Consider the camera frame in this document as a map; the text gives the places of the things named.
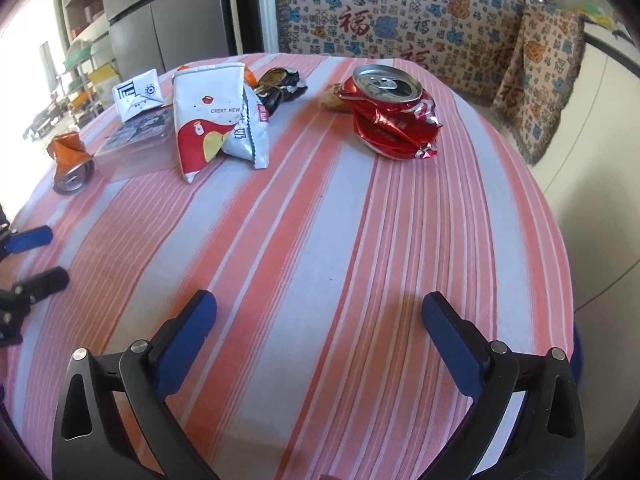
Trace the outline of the pink striped tablecloth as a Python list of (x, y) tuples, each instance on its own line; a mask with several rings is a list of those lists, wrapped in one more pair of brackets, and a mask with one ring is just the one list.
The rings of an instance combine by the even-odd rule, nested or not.
[(54, 233), (4, 260), (2, 283), (70, 274), (1, 353), (6, 408), (43, 471), (72, 353), (152, 336), (198, 289), (215, 295), (217, 321), (169, 406), (226, 479), (418, 476), (469, 405), (421, 322), (433, 290), (515, 351), (573, 347), (560, 230), (520, 155), (473, 107), (406, 63), (442, 131), (434, 158), (400, 162), (319, 106), (349, 58), (246, 62), (308, 82), (270, 122), (268, 168), (219, 157), (192, 183), (171, 169), (62, 196), (37, 148), (34, 175), (1, 185), (19, 229)]

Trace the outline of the red white paper cup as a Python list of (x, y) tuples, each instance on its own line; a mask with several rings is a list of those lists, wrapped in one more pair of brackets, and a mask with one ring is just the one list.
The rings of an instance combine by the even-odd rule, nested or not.
[(192, 183), (242, 116), (245, 65), (185, 65), (174, 73), (172, 110), (184, 180)]

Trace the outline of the green white milk carton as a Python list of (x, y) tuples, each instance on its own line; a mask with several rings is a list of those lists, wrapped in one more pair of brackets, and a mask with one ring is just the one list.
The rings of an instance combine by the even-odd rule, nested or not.
[(165, 105), (155, 68), (115, 84), (112, 97), (121, 122)]

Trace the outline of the grey refrigerator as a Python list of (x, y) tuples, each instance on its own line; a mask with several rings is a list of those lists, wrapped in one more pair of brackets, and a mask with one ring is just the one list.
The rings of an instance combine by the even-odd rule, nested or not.
[(235, 55), (230, 0), (103, 0), (120, 76)]

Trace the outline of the blue trash bin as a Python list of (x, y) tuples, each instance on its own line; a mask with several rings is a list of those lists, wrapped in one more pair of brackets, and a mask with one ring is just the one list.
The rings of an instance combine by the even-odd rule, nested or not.
[(579, 388), (584, 377), (584, 346), (577, 324), (573, 325), (574, 349), (570, 358), (570, 369), (572, 370), (576, 387)]

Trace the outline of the small pastry packet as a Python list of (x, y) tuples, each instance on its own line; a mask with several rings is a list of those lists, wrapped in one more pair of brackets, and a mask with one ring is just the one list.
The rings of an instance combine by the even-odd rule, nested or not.
[(320, 96), (319, 105), (334, 113), (350, 113), (350, 107), (340, 98), (340, 84), (329, 84)]

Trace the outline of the dark foil wrapper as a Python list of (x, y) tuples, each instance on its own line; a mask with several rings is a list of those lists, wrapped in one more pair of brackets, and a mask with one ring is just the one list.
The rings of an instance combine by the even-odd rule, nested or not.
[(273, 67), (259, 79), (254, 92), (269, 115), (282, 103), (296, 100), (308, 89), (306, 79), (291, 67)]

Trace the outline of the crushed orange can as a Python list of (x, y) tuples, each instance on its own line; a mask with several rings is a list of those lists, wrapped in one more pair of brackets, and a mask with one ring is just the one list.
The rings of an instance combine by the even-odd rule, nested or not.
[(55, 162), (52, 183), (55, 193), (75, 194), (92, 179), (96, 166), (78, 131), (54, 136), (47, 146), (47, 152)]

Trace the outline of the patterned fabric cover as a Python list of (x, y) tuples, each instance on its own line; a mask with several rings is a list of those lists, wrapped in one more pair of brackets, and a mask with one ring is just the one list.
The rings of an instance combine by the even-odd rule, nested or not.
[(585, 51), (584, 20), (533, 0), (277, 0), (283, 51), (402, 58), (486, 106), (529, 165), (546, 154)]

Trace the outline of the clear plastic Kuromi box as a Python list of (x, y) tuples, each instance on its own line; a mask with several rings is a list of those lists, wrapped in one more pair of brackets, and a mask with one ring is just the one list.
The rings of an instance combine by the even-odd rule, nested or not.
[(178, 165), (171, 106), (148, 110), (124, 122), (93, 156), (96, 170), (116, 182)]

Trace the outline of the crushed red soda can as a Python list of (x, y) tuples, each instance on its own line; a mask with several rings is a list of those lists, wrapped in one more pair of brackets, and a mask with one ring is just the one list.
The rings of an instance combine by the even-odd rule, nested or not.
[(396, 160), (437, 154), (442, 123), (434, 98), (408, 73), (384, 64), (363, 64), (338, 85), (337, 97), (354, 116), (356, 135), (371, 150)]

